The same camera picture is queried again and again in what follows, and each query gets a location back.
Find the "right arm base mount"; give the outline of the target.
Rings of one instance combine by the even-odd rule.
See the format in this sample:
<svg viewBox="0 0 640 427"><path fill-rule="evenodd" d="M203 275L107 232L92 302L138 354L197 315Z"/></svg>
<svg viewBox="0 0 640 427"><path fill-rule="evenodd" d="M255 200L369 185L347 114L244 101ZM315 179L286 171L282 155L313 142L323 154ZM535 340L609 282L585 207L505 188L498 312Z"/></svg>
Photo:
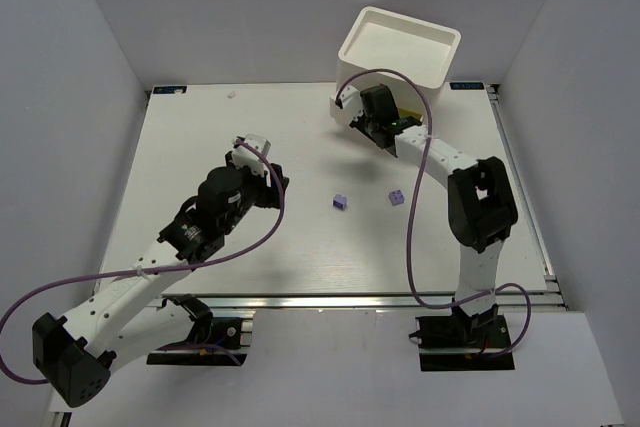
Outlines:
<svg viewBox="0 0 640 427"><path fill-rule="evenodd" d="M506 319L499 315L487 326L465 337L462 325L453 316L416 318L417 329L408 335L418 347L422 372L513 371L511 352L498 353L511 345Z"/></svg>

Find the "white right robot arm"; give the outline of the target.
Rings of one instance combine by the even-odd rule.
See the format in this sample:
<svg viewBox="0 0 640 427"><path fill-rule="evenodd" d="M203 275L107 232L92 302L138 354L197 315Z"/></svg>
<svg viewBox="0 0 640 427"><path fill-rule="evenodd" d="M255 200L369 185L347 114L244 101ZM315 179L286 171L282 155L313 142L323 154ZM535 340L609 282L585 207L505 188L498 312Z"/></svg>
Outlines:
<svg viewBox="0 0 640 427"><path fill-rule="evenodd" d="M418 174L406 234L406 269L411 293L429 309L449 309L472 328L497 316L495 300L499 257L518 221L518 210L503 161L476 159L440 140L433 132L431 108L421 121L402 117L391 90L377 85L362 91L347 87L336 103L348 125L379 148L414 165ZM413 271L413 234L420 187L427 175L446 191L450 231L460 247L458 284L450 304L428 304L419 296Z"/></svg>

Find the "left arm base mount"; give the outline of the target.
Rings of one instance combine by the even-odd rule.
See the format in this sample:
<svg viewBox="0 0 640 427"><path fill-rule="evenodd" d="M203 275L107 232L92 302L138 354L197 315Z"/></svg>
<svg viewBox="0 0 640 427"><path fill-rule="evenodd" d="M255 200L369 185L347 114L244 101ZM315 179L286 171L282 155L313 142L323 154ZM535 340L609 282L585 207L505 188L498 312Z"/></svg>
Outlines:
<svg viewBox="0 0 640 427"><path fill-rule="evenodd" d="M167 305L185 303L200 317L185 341L169 350L161 349L147 356L151 366L240 367L252 342L253 318L216 313L191 295L163 298L157 310Z"/></svg>

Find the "purple lego brick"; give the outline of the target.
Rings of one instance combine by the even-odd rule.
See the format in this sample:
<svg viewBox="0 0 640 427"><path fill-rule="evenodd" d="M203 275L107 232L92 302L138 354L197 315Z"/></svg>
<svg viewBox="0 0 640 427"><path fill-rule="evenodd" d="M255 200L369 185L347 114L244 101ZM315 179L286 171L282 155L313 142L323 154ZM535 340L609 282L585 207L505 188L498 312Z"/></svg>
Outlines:
<svg viewBox="0 0 640 427"><path fill-rule="evenodd" d="M332 199L332 205L339 210L345 210L347 208L347 198L341 194L336 194Z"/></svg>

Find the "white three-drawer cabinet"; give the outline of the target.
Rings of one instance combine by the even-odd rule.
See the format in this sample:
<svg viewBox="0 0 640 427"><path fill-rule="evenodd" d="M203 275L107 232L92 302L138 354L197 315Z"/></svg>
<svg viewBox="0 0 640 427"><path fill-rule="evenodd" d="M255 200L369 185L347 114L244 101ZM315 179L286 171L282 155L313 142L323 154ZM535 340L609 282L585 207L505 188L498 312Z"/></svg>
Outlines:
<svg viewBox="0 0 640 427"><path fill-rule="evenodd" d="M336 86L347 91L389 87L402 116L426 118L448 76L461 33L388 10L367 6L338 51Z"/></svg>

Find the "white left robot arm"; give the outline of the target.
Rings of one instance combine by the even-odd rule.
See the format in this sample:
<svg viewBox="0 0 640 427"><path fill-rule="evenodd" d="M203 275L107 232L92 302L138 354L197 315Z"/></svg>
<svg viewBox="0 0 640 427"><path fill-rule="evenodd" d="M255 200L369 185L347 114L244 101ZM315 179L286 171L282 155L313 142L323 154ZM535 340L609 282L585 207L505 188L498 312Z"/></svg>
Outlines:
<svg viewBox="0 0 640 427"><path fill-rule="evenodd" d="M34 322L33 363L46 383L77 408L132 361L168 345L204 344L213 314L194 295L171 296L148 318L143 310L213 259L251 208L282 210L288 184L280 165L228 153L131 267L61 316Z"/></svg>

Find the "purple and yellow lego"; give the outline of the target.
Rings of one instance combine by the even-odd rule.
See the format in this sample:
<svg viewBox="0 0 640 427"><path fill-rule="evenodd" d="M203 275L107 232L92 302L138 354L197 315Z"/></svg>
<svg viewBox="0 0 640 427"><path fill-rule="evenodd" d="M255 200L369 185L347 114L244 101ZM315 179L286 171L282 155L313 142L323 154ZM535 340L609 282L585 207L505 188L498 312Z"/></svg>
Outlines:
<svg viewBox="0 0 640 427"><path fill-rule="evenodd" d="M392 206L399 206L405 203L405 196L401 190L393 190L388 194Z"/></svg>

